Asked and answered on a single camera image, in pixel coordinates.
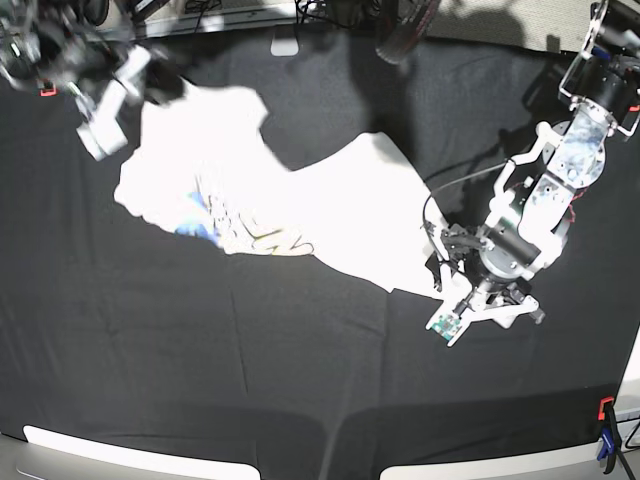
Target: white t-shirt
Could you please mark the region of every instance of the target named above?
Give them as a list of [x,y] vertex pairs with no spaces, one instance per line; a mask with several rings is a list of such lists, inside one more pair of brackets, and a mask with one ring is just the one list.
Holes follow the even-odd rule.
[[[425,267],[429,191],[383,133],[290,172],[265,145],[267,110],[241,87],[199,88],[147,104],[142,142],[122,165],[115,200],[171,233],[208,238],[227,254],[315,255],[328,266],[440,298]],[[435,202],[427,218],[443,224]]]

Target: orange clamp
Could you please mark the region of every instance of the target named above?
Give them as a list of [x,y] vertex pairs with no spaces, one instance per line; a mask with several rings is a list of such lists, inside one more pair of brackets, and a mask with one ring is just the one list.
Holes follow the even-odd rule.
[[601,422],[604,421],[604,406],[607,403],[613,403],[614,400],[615,398],[613,397],[606,397],[600,400],[600,410],[598,410],[598,420],[600,420]]
[[41,97],[53,97],[54,95],[57,95],[57,94],[58,94],[58,89],[56,87],[40,89]]

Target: green circuit board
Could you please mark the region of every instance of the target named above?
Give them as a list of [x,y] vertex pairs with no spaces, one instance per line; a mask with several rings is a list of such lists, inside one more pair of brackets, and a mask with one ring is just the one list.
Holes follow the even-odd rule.
[[462,328],[462,321],[460,317],[453,314],[443,314],[438,317],[438,320],[433,322],[431,330],[434,330],[438,335],[444,337],[449,342]]

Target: black fabric surface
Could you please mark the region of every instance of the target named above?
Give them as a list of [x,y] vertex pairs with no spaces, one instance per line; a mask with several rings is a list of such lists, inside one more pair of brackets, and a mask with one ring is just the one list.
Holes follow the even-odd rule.
[[[268,30],[168,43],[196,52],[192,81],[258,91],[265,141],[291,169],[381,130],[434,188],[566,115],[562,58],[425,42],[397,69],[367,36],[300,38],[292,58],[270,55]],[[245,462],[269,480],[373,479],[596,439],[640,319],[640,135],[610,141],[565,252],[534,279],[545,322],[482,322],[448,349],[424,330],[435,301],[312,257],[225,256],[132,218],[112,195],[134,145],[96,163],[70,98],[5,84],[0,98],[3,433]],[[490,186],[453,189],[442,208],[477,223]]]

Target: cable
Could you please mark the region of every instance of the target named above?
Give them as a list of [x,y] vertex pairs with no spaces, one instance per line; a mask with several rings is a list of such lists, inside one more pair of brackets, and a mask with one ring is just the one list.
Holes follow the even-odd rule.
[[616,455],[618,456],[618,459],[620,459],[620,463],[622,463],[622,466],[624,467],[624,471],[627,472],[627,476],[629,477],[629,480],[636,480],[636,476],[633,474],[633,470],[631,470],[631,466],[629,465],[629,462],[627,462],[627,459],[624,456],[624,453],[622,453],[621,450],[616,449]]
[[[315,20],[321,20],[323,22],[326,23],[330,23],[331,25],[335,25],[338,28],[344,28],[346,30],[353,30],[357,24],[353,24],[353,25],[343,25],[340,22],[336,22],[335,20],[333,20],[332,18],[329,18],[328,16],[325,17],[321,17],[320,15],[313,15],[311,13],[308,13],[308,11],[302,10],[302,7],[300,7],[300,3],[302,2],[302,0],[295,0],[295,6],[296,6],[296,14],[299,14],[300,17],[302,18],[300,23],[303,23],[305,18],[313,18]],[[312,4],[319,4],[319,5],[325,5],[326,3],[320,0],[309,0],[307,2],[305,2],[305,5],[307,6],[307,10],[308,10],[308,5],[312,5]]]
[[184,6],[185,14],[199,13],[198,21],[196,22],[196,28],[193,30],[193,33],[196,33],[200,28],[200,22],[202,21],[202,17],[206,12],[210,12],[211,10],[218,8],[222,5],[221,0],[187,0],[187,3]]
[[589,190],[589,187],[586,187],[584,189],[582,189],[580,191],[580,193],[577,193],[576,195],[573,196],[573,198],[571,199],[571,203],[569,203],[569,213],[571,214],[571,217],[569,218],[569,223],[575,223],[576,221],[576,212],[573,210],[573,202],[575,200],[578,200],[579,198],[582,198],[582,196],[587,193],[587,190]]
[[436,247],[436,244],[433,240],[433,237],[431,236],[431,232],[429,230],[429,225],[431,224],[431,222],[429,222],[427,220],[427,206],[429,205],[429,201],[431,200],[431,198],[435,197],[435,195],[444,190],[445,188],[449,188],[453,185],[456,185],[458,183],[461,182],[465,182],[467,180],[470,180],[472,178],[475,177],[479,177],[480,175],[485,175],[487,173],[493,172],[494,170],[498,170],[500,168],[503,168],[507,162],[509,162],[510,160],[507,160],[505,162],[499,163],[498,165],[494,165],[493,167],[488,167],[485,169],[482,169],[478,172],[474,172],[474,173],[470,173],[469,175],[465,175],[464,177],[460,177],[457,178],[455,180],[452,180],[448,183],[445,183],[444,185],[440,185],[438,188],[436,188],[435,190],[432,190],[429,193],[429,196],[427,197],[427,200],[424,202],[424,207],[422,208],[422,228],[424,228],[425,232],[427,232],[427,237],[429,238],[429,242],[431,243],[431,246],[433,247],[433,250],[436,252],[436,255],[438,256],[438,262],[440,264],[442,264],[444,262],[444,256],[442,255],[442,253],[440,252],[440,250],[438,249],[438,247]]
[[633,430],[631,430],[631,433],[627,437],[627,441],[624,442],[624,448],[626,448],[627,450],[640,450],[640,445],[629,445],[629,442],[631,441],[633,436],[638,432],[638,428],[640,428],[640,420],[638,420],[636,426],[633,427]]

